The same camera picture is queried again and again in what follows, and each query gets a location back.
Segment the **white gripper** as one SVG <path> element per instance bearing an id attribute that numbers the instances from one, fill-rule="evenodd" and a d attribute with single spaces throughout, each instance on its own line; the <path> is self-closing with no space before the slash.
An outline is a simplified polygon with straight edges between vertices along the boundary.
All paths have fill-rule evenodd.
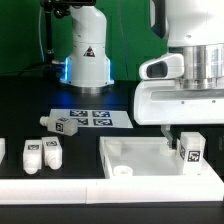
<path id="1" fill-rule="evenodd" d="M 182 90 L 173 80 L 142 81 L 135 91 L 134 119 L 140 125 L 162 125 L 172 148 L 170 125 L 224 124 L 224 89 Z"/>

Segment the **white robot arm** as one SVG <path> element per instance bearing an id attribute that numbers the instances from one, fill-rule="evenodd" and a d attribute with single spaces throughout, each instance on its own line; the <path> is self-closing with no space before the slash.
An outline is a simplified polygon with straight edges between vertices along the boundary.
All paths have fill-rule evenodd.
<path id="1" fill-rule="evenodd" d="M 224 6 L 222 0 L 150 0 L 151 28 L 167 53 L 140 65 L 134 119 L 159 125 L 224 123 Z M 106 18 L 94 6 L 70 8 L 73 49 L 61 82 L 84 93 L 114 84 L 105 55 Z"/>

